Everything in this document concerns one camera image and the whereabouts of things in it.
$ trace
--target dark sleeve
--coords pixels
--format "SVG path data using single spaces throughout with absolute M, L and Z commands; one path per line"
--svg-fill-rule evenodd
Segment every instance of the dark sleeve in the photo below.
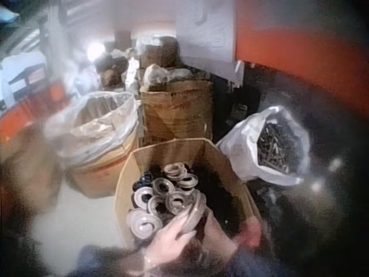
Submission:
M 258 257 L 246 250 L 238 250 L 225 269 L 230 277 L 293 277 L 291 271 L 278 262 Z

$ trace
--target red wall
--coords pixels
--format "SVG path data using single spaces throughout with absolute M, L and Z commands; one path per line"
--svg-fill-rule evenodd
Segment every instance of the red wall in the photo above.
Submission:
M 322 32 L 257 28 L 257 1 L 238 0 L 236 58 L 293 74 L 369 117 L 368 53 Z

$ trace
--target floor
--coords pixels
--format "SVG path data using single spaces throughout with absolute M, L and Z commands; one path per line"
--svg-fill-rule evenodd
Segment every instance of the floor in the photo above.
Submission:
M 65 276 L 75 270 L 84 246 L 122 246 L 114 198 L 88 199 L 63 182 L 55 209 L 33 222 L 32 238 L 41 243 L 40 255 L 50 271 Z

